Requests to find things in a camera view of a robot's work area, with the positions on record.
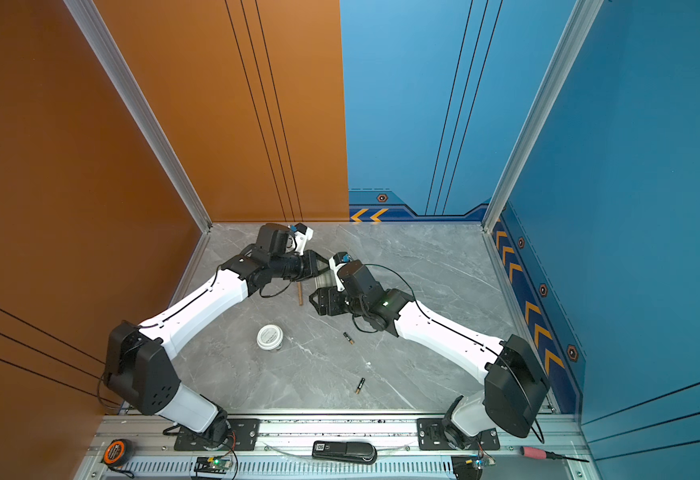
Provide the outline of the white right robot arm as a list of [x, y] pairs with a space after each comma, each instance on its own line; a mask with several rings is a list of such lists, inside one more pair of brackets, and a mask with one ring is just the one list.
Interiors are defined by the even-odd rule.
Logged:
[[451, 447], [466, 449], [493, 429], [545, 440], [538, 415], [551, 382], [524, 338], [471, 330], [426, 307], [411, 287], [383, 287], [371, 269], [359, 260], [333, 268], [331, 283], [317, 288], [309, 301], [321, 316], [348, 314], [363, 320], [368, 334], [387, 332], [426, 347], [479, 383], [477, 392], [458, 396], [441, 419]]

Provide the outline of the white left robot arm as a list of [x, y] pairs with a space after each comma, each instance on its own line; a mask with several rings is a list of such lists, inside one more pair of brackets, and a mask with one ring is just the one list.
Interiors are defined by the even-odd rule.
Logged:
[[307, 249], [313, 231], [298, 223], [260, 227], [255, 243], [217, 266], [210, 279], [162, 313], [139, 324], [122, 322], [109, 334], [103, 384], [143, 415], [170, 420], [219, 444], [227, 412], [185, 386], [173, 365], [184, 346], [229, 308], [274, 279], [299, 282], [322, 273]]

